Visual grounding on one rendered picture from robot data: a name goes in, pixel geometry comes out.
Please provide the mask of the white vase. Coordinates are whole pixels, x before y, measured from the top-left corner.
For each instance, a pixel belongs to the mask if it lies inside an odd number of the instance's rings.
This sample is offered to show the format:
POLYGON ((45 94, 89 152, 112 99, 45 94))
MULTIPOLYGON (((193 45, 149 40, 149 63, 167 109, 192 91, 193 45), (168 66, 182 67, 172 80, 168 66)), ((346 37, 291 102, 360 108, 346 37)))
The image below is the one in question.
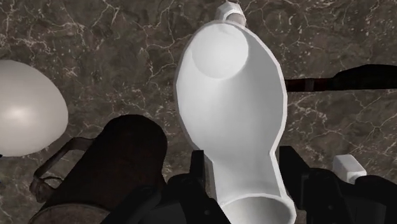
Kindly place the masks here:
POLYGON ((212 190, 231 224, 294 224, 275 156, 286 87, 263 41, 235 22, 203 25, 180 58, 175 95, 185 133, 212 163, 212 190))

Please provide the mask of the white round dome object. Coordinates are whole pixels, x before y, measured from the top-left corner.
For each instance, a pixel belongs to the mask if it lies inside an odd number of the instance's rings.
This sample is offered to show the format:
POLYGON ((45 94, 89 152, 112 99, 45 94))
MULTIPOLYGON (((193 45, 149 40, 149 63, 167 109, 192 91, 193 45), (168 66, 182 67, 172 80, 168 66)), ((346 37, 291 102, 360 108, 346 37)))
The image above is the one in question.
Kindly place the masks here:
POLYGON ((37 69, 0 60, 0 155, 38 152, 66 130, 66 102, 53 82, 37 69))

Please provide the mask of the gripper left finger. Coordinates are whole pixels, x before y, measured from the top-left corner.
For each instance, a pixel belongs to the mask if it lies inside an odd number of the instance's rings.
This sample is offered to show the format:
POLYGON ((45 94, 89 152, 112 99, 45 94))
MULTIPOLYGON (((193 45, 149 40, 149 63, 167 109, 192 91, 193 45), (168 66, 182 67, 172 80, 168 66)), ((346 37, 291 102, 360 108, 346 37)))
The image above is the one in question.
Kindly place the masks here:
POLYGON ((134 189, 102 224, 231 224, 215 199, 205 192, 205 156, 192 152, 190 171, 171 177, 159 190, 134 189))

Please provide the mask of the small white block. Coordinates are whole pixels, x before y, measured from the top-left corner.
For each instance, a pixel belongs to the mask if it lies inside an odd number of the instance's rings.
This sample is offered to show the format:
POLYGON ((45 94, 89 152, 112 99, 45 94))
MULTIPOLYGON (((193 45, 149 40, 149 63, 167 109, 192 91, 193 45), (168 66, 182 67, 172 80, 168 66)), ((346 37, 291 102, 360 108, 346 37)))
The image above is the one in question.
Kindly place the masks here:
POLYGON ((350 154, 335 155, 332 171, 346 183, 355 184, 355 181, 367 175, 364 167, 350 154))

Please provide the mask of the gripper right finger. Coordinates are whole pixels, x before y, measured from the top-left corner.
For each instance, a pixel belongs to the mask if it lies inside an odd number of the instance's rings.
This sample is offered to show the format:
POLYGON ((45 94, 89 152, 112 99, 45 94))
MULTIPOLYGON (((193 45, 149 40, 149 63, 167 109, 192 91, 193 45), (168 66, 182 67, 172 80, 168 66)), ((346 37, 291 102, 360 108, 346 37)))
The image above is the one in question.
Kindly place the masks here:
POLYGON ((307 224, 397 224, 397 184, 376 175, 342 181, 309 167, 291 146, 279 148, 284 185, 307 224))

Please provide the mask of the small white faceted cap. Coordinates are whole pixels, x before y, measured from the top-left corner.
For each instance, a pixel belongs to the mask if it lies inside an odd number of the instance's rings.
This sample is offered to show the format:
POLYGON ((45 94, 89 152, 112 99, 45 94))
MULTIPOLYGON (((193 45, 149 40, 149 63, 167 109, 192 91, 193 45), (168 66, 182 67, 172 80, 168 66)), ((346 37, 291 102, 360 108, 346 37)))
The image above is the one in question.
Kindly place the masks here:
POLYGON ((215 20, 229 20, 246 26, 246 17, 239 4, 226 1, 216 9, 215 20))

